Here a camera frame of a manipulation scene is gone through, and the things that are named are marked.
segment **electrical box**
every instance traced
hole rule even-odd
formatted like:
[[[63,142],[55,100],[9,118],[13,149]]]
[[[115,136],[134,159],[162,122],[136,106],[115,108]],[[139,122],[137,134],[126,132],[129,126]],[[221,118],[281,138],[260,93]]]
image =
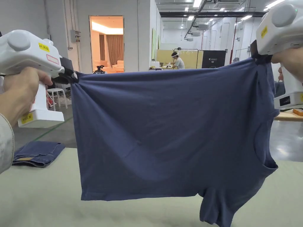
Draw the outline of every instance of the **electrical box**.
[[[71,30],[71,42],[72,43],[79,43],[80,42],[80,37],[81,37],[81,32]]]
[[[199,29],[199,30],[205,30],[205,31],[206,31],[206,30],[208,30],[208,25],[199,24],[199,25],[198,25],[198,29]]]
[[[200,32],[193,32],[193,33],[191,34],[191,36],[195,36],[195,37],[201,36],[201,33],[200,33]]]

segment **green floor line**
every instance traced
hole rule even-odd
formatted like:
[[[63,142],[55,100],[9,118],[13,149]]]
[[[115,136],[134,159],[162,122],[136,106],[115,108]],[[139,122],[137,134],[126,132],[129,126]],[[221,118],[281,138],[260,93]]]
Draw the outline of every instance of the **green floor line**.
[[[37,137],[36,139],[34,139],[33,141],[37,141],[39,139],[41,139],[43,136],[49,134],[50,132],[54,131],[55,129],[57,129],[58,127],[60,127],[61,125],[65,124],[66,122],[68,122],[70,119],[72,119],[73,117],[70,117],[69,119],[67,119],[65,122],[62,122],[60,124],[58,124],[56,127],[52,128],[51,130],[47,131],[46,133],[40,135],[39,137]]]

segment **gray floor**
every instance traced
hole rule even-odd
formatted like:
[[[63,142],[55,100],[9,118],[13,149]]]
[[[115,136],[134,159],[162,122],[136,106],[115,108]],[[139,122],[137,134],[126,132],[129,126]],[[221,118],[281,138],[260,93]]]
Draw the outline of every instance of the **gray floor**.
[[[40,140],[65,144],[77,148],[72,118],[72,107],[57,108],[63,112],[65,123],[50,129],[14,127],[16,149],[25,143]],[[276,160],[303,162],[303,123],[274,121],[270,139],[271,155]]]

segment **yellow sticker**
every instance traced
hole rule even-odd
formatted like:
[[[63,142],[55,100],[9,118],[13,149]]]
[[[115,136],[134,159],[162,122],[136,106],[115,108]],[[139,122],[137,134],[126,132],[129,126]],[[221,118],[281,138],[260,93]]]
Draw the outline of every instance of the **yellow sticker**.
[[[17,161],[30,161],[32,159],[33,158],[19,158],[19,159],[17,159]]]
[[[28,122],[31,122],[33,120],[33,114],[29,113],[28,115],[24,115],[21,117],[21,123],[26,124]]]
[[[39,47],[41,50],[44,50],[46,52],[49,52],[49,47],[47,45],[44,45],[42,43],[39,43]]]
[[[268,28],[266,26],[261,33],[261,37],[264,38],[264,36],[267,34],[267,32],[268,32]]]

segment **curtain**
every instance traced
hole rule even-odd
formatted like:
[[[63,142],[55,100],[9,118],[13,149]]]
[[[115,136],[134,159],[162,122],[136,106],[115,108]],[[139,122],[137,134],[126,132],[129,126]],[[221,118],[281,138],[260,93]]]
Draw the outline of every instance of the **curtain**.
[[[100,60],[105,60],[104,35],[99,35],[100,40]]]
[[[109,60],[111,65],[116,65],[117,61],[123,61],[124,43],[123,35],[106,35]]]

